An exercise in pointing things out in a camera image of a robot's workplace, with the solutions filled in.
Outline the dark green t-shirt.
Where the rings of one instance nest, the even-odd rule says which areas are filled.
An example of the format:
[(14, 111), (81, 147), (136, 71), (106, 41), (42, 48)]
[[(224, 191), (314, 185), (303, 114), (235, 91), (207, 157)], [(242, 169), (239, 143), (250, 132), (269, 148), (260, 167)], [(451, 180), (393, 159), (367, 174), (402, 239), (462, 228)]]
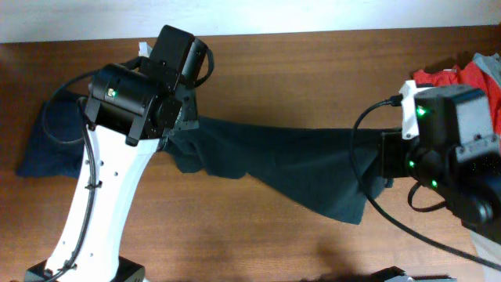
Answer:
[(392, 187), (380, 174), (379, 129), (359, 129), (350, 144), (349, 128), (276, 128), (201, 117), (199, 127), (176, 132), (162, 150), (182, 173), (241, 179), (250, 175), (314, 213), (358, 225), (366, 196), (352, 168), (372, 197)]

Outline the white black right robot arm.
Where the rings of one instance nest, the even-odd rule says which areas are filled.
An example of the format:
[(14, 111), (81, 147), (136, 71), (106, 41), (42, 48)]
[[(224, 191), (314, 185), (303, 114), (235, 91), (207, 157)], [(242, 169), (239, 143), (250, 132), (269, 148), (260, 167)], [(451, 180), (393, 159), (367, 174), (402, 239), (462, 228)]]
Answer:
[(380, 140), (381, 175), (412, 177), (440, 195), (483, 246), (500, 252), (500, 136), (479, 88), (400, 91), (402, 130)]

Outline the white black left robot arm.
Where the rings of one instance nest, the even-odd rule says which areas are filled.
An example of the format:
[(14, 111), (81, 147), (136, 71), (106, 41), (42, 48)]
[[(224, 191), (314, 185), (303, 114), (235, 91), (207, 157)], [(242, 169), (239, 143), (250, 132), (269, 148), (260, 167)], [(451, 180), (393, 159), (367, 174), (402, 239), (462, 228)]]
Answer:
[(195, 35), (164, 26), (153, 47), (127, 63), (93, 71), (83, 115), (83, 160), (61, 237), (27, 281), (143, 281), (144, 266), (120, 256), (139, 180), (175, 132), (198, 126), (200, 69), (213, 63)]

